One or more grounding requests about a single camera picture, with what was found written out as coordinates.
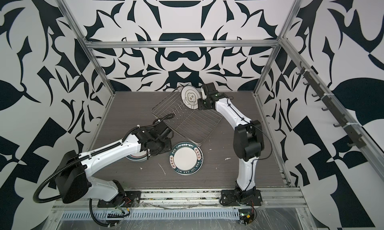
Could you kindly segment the white plate red green band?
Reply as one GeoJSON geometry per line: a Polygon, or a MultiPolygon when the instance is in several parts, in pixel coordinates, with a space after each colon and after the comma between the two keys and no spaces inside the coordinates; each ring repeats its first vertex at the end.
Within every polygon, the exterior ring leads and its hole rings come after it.
{"type": "Polygon", "coordinates": [[[148,159],[147,152],[139,152],[136,154],[128,155],[126,158],[133,162],[144,162],[148,159]]]}

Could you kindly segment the wire dish rack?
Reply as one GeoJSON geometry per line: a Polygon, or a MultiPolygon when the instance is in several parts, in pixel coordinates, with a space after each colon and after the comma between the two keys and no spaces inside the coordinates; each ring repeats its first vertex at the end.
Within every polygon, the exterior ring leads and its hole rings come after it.
{"type": "Polygon", "coordinates": [[[198,146],[203,144],[223,118],[215,110],[188,108],[182,99],[182,87],[170,92],[151,109],[151,112],[156,118],[175,114],[165,122],[175,133],[198,146]]]}

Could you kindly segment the white plate green lettering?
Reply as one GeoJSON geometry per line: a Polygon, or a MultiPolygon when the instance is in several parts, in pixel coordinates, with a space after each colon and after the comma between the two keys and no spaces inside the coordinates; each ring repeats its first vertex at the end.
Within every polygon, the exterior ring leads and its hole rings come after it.
{"type": "Polygon", "coordinates": [[[171,168],[179,175],[193,175],[203,165],[203,151],[194,143],[180,142],[172,147],[169,162],[171,168]]]}

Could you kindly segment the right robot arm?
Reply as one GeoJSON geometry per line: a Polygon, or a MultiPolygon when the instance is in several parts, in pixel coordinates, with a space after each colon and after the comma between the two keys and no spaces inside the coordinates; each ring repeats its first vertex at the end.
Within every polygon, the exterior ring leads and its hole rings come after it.
{"type": "Polygon", "coordinates": [[[264,134],[259,121],[253,121],[241,113],[230,97],[220,93],[214,83],[203,84],[199,110],[215,110],[234,130],[233,149],[239,158],[239,173],[234,190],[236,200],[246,203],[256,193],[256,165],[265,148],[264,134]]]}

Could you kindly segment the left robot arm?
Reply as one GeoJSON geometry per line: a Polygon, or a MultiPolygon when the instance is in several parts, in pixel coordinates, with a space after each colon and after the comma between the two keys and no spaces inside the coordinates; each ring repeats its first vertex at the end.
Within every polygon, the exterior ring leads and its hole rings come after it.
{"type": "Polygon", "coordinates": [[[108,207],[120,206],[126,193],[117,180],[98,179],[95,174],[103,168],[137,153],[146,158],[166,153],[172,148],[172,129],[164,122],[137,126],[122,139],[104,147],[76,154],[66,153],[58,168],[36,189],[35,203],[62,200],[70,204],[80,199],[98,199],[108,207]]]}

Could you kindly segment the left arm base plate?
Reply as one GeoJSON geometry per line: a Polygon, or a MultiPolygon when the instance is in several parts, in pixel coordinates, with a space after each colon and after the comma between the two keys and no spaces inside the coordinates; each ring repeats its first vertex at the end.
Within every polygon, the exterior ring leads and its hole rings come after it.
{"type": "Polygon", "coordinates": [[[138,205],[141,201],[141,191],[125,191],[124,194],[118,194],[109,202],[99,200],[98,208],[114,208],[117,206],[130,208],[138,205]]]}

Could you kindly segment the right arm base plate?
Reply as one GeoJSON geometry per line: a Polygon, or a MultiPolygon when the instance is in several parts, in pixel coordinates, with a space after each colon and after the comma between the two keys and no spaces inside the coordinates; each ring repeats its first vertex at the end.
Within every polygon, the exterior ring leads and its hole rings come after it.
{"type": "Polygon", "coordinates": [[[248,191],[234,190],[221,190],[220,204],[223,206],[261,206],[263,198],[260,190],[253,188],[248,191]]]}

